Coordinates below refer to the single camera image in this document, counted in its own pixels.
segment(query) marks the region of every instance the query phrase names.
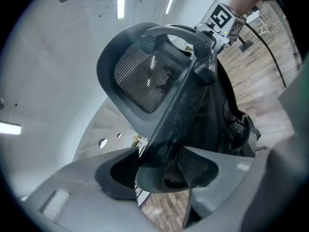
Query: round hole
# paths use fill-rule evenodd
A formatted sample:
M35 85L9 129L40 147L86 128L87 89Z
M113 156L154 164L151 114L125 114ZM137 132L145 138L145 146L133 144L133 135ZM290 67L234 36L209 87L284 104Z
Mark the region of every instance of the round hole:
M102 149L107 143L107 139L106 138L102 138L99 140L98 142L98 146L100 147L100 149Z

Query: fluorescent light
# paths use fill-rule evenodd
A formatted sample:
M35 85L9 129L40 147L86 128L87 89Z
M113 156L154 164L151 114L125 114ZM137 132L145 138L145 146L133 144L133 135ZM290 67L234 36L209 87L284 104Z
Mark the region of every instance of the fluorescent light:
M125 0L117 0L117 18L125 17Z
M153 55L153 58L151 59L151 65L150 65L150 69L153 69L155 67L155 56Z
M173 0L169 0L168 8L165 11L166 14L169 12L169 8L172 5L172 2L173 2Z
M20 125L0 121L0 133L19 135L20 132L21 132Z

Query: black cable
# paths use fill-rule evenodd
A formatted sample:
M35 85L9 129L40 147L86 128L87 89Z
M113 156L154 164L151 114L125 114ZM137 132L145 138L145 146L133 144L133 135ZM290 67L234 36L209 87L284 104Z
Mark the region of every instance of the black cable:
M269 49L268 45L266 44L266 42L263 40L263 38L248 24L248 23L245 23L245 25L256 35L256 37L264 44L264 46L266 46L267 50L269 51L272 59L274 60L275 64L276 64L276 67L277 67L277 70L279 71L279 74L280 74L280 77L282 79L282 82L283 82L283 85L284 87L286 88L286 84L285 84L285 81L284 81L284 78L283 78L283 75L281 73L281 70L279 68L279 65L275 59L275 56L273 55L272 51Z

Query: mesh backrest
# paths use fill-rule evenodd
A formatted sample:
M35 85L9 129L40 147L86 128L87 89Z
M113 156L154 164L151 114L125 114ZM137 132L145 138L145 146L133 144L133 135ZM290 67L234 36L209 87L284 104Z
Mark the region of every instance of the mesh backrest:
M116 83L140 109L154 112L161 104L182 69L162 53L147 54L140 41L129 47L114 71Z

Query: ceiling light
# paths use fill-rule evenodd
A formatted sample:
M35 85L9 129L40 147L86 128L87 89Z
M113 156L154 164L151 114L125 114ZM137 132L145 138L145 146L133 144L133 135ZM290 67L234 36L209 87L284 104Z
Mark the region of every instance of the ceiling light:
M151 59L151 65L150 65L150 69L153 69L155 67L155 56L153 55L152 59Z
M100 147L100 149L102 149L107 143L107 139L106 138L102 138L99 140L98 142L98 146Z
M168 8L166 9L166 14L169 12L169 8L172 5L173 0L169 0Z
M125 17L125 0L117 0L117 18Z
M19 135L20 132L20 125L0 121L0 133Z

